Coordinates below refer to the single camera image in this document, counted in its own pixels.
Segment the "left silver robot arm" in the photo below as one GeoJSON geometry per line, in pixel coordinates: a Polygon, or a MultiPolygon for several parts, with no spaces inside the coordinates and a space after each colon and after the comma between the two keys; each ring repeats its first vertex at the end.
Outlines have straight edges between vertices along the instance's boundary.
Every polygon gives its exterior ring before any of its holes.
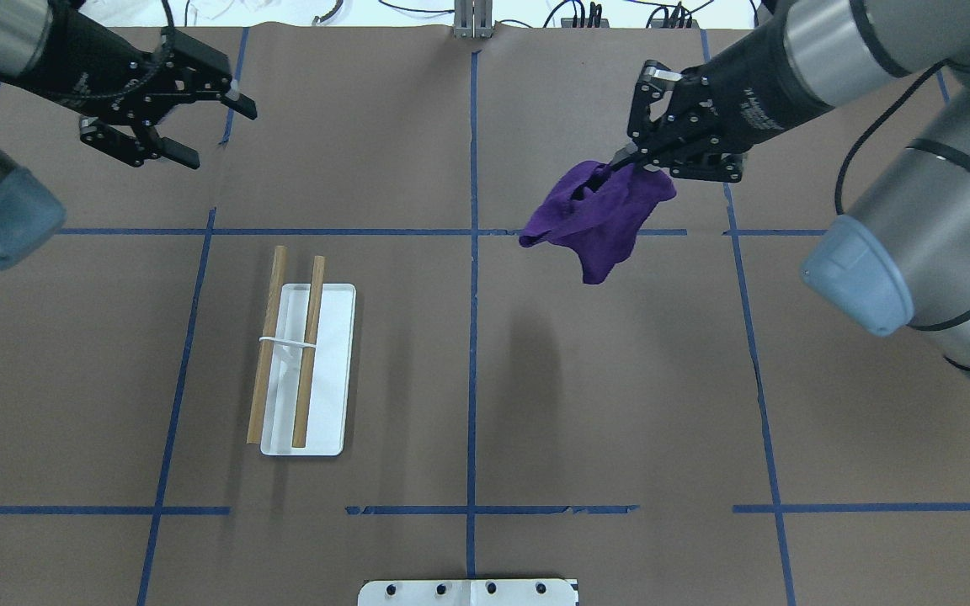
{"type": "Polygon", "coordinates": [[[81,1],[0,1],[0,271],[49,241],[85,203],[167,202],[173,168],[200,167],[159,133],[177,109],[220,104],[253,120],[230,58],[176,27],[143,50],[81,1]]]}

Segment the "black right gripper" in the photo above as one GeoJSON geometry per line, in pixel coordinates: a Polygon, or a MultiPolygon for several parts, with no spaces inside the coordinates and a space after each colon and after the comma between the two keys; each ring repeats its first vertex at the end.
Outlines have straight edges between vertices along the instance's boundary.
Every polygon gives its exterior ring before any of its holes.
{"type": "Polygon", "coordinates": [[[674,72],[654,59],[643,62],[626,133],[626,150],[617,150],[608,164],[613,173],[632,167],[708,183],[743,179],[746,152],[725,136],[708,79],[690,70],[674,72]]]}

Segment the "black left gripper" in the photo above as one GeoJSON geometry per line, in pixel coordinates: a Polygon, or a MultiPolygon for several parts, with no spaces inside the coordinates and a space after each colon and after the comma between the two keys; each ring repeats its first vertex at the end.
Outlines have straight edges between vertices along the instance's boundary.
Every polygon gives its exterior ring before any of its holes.
{"type": "Polygon", "coordinates": [[[127,165],[169,160],[200,168],[193,148],[158,134],[157,126],[173,109],[197,101],[219,101],[233,114],[258,118],[255,101],[232,81],[230,58],[205,43],[176,31],[169,57],[159,58],[152,79],[115,99],[97,100],[78,119],[78,139],[127,165]]]}

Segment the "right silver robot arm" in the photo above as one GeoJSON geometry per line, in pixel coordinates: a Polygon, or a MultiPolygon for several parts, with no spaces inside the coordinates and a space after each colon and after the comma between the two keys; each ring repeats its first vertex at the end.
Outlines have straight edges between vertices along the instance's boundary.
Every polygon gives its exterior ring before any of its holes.
{"type": "Polygon", "coordinates": [[[736,183],[752,146],[942,68],[960,91],[839,211],[801,276],[870,333],[926,334],[970,379],[970,1],[775,1],[703,65],[644,62],[610,164],[736,183]]]}

